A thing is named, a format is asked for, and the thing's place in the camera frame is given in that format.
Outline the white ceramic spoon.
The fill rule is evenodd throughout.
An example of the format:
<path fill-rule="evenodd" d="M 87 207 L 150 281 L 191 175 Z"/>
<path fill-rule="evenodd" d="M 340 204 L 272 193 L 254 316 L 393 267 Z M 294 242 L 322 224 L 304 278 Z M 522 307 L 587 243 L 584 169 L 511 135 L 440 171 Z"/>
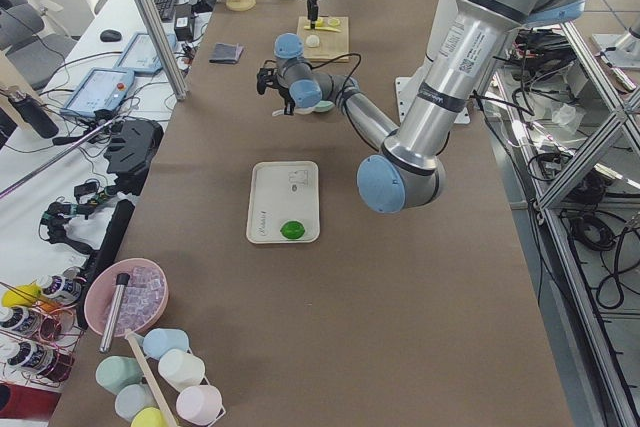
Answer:
<path fill-rule="evenodd" d="M 309 107 L 309 108 L 285 107 L 283 109 L 273 111 L 272 116 L 278 117 L 278 116 L 309 115 L 314 111 L 315 111 L 314 107 Z"/>

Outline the green ceramic bowl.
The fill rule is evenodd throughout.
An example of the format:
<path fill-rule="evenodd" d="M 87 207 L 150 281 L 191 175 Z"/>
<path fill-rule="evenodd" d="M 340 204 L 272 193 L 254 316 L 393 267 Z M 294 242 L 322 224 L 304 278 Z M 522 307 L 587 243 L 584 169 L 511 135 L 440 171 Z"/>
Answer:
<path fill-rule="evenodd" d="M 297 107 L 296 112 L 300 115 L 309 115 L 311 113 L 325 113 L 334 108 L 334 103 L 331 101 L 322 100 L 312 107 Z"/>

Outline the pink bowl with ice cubes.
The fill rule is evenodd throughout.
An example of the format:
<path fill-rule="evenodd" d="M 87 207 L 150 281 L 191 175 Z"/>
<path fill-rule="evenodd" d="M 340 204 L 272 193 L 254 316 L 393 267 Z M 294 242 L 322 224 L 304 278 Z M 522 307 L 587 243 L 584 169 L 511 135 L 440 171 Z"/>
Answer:
<path fill-rule="evenodd" d="M 98 335 L 105 328 L 117 276 L 121 273 L 127 273 L 130 278 L 124 290 L 115 337 L 123 337 L 126 330 L 146 332 L 166 309 L 169 289 L 160 266 L 145 258 L 121 260 L 94 280 L 85 299 L 85 319 L 89 328 Z"/>

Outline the yellow plastic knife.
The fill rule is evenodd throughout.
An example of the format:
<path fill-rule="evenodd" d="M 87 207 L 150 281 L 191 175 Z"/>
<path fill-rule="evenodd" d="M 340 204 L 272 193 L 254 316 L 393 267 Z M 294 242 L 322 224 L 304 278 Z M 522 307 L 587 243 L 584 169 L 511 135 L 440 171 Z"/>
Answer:
<path fill-rule="evenodd" d="M 337 28 L 337 27 L 332 27 L 332 26 L 324 26 L 324 25 L 319 25 L 316 24 L 314 26 L 311 25 L 305 25 L 303 26 L 304 30 L 314 30 L 314 31 L 324 31 L 324 32 L 332 32 L 332 33 L 341 33 L 341 29 Z"/>

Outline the wooden cutting board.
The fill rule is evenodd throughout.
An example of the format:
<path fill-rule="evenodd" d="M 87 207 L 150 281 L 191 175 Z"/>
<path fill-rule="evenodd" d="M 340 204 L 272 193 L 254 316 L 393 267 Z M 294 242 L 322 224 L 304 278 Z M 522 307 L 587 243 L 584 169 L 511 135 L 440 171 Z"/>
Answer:
<path fill-rule="evenodd" d="M 332 33 L 324 31 L 304 30 L 303 26 L 309 25 L 309 21 L 304 16 L 298 17 L 296 34 L 302 39 L 303 55 L 310 61 L 326 61 L 349 52 L 349 18 L 348 17 L 319 17 L 327 25 L 328 18 L 339 18 L 341 25 L 337 28 L 341 29 L 341 33 Z M 305 39 L 315 34 L 320 38 L 320 46 L 310 48 L 305 46 Z"/>

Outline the dark folded cloth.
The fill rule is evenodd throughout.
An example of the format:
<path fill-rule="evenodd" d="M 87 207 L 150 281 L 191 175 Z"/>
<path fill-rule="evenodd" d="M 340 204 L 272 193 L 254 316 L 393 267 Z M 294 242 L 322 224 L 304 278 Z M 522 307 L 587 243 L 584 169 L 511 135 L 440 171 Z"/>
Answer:
<path fill-rule="evenodd" d="M 244 46 L 241 44 L 217 42 L 213 47 L 209 62 L 216 64 L 236 64 L 243 51 Z"/>

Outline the white plastic tray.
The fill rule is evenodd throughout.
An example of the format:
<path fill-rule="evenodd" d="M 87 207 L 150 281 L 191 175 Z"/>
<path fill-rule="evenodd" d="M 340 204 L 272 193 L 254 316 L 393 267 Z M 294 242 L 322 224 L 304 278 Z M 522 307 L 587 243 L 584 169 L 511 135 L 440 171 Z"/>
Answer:
<path fill-rule="evenodd" d="M 280 234 L 288 220 L 303 223 L 305 235 Z M 313 161 L 259 162 L 253 167 L 246 237 L 253 244 L 311 243 L 320 235 L 319 169 Z"/>

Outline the green lime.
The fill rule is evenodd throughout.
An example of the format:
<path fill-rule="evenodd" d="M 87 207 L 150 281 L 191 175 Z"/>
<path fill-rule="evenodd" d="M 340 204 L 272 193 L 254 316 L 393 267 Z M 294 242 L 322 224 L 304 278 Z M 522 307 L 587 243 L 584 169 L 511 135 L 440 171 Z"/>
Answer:
<path fill-rule="evenodd" d="M 287 240 L 299 240 L 305 233 L 305 226 L 297 220 L 288 220 L 280 228 L 280 234 Z"/>

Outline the black computer mouse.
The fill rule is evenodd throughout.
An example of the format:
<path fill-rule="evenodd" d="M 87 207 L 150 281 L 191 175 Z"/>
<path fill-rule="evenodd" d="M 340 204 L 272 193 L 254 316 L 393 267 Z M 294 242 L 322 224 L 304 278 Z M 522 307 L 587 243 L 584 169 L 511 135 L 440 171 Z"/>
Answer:
<path fill-rule="evenodd" d="M 119 42 L 122 34 L 114 29 L 105 29 L 100 33 L 100 41 L 105 43 Z"/>

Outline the black long bar device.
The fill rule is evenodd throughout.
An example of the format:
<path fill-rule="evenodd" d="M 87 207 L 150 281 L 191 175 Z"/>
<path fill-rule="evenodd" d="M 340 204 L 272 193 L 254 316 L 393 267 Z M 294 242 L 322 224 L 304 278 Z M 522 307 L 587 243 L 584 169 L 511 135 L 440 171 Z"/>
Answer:
<path fill-rule="evenodd" d="M 77 322 L 82 330 L 88 329 L 85 303 L 89 288 L 96 278 L 115 262 L 134 210 L 135 206 L 130 200 L 121 200 L 116 204 L 100 248 L 89 256 L 85 264 L 83 275 L 86 282 L 75 308 Z"/>

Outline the metal tube with black cap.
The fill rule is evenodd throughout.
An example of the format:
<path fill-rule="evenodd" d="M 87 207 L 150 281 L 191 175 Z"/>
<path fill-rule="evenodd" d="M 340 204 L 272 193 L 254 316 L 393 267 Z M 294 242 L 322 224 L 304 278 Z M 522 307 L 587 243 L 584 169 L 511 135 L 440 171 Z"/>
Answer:
<path fill-rule="evenodd" d="M 116 277 L 115 290 L 112 296 L 109 313 L 105 322 L 105 328 L 102 333 L 100 345 L 98 348 L 98 351 L 102 354 L 108 353 L 111 349 L 118 318 L 120 315 L 121 305 L 124 298 L 124 293 L 128 286 L 129 280 L 129 273 L 119 273 Z"/>

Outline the wooden stick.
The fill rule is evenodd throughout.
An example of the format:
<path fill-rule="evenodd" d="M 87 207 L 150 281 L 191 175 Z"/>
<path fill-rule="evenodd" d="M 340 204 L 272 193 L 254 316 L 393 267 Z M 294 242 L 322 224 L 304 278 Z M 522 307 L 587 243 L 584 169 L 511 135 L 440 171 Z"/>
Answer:
<path fill-rule="evenodd" d="M 154 398 L 154 400 L 156 401 L 158 408 L 163 416 L 163 419 L 166 423 L 167 426 L 170 427 L 178 427 L 179 424 L 176 421 L 165 397 L 164 394 L 162 393 L 160 386 L 157 382 L 157 380 L 154 377 L 154 374 L 151 370 L 151 368 L 149 367 L 149 364 L 144 356 L 144 353 L 142 351 L 142 348 L 140 347 L 138 340 L 136 338 L 136 334 L 131 331 L 131 330 L 126 330 L 125 334 L 124 334 L 124 338 L 127 341 L 127 343 L 129 344 L 134 357 L 137 361 L 137 363 L 139 364 L 139 367 L 144 375 L 144 378 L 146 379 L 147 384 L 150 387 L 152 396 Z"/>

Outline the pink cup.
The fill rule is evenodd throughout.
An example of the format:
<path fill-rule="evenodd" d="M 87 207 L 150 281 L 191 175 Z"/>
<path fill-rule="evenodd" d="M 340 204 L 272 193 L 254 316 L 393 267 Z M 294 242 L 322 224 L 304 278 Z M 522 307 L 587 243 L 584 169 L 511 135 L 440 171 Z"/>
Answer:
<path fill-rule="evenodd" d="M 220 416 L 223 410 L 222 395 L 212 385 L 187 387 L 179 394 L 176 409 L 183 420 L 205 426 Z"/>

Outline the yellow cup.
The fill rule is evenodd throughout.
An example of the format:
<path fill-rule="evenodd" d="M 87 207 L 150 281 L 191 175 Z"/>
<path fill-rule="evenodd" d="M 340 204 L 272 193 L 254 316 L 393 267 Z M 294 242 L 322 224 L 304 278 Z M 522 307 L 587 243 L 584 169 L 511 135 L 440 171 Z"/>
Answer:
<path fill-rule="evenodd" d="M 166 421 L 159 408 L 146 407 L 132 419 L 131 427 L 166 427 Z"/>

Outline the aluminium frame post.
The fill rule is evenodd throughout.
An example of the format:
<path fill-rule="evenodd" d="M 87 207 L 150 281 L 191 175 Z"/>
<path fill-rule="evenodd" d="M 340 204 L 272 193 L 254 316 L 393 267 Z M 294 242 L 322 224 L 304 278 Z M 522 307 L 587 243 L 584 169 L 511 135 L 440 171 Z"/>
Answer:
<path fill-rule="evenodd" d="M 176 100 L 185 100 L 188 92 L 187 85 L 181 70 L 177 66 L 176 59 L 173 56 L 173 50 L 169 45 L 153 0 L 134 0 L 134 3 L 147 29 L 151 42 L 156 49 L 161 66 Z"/>

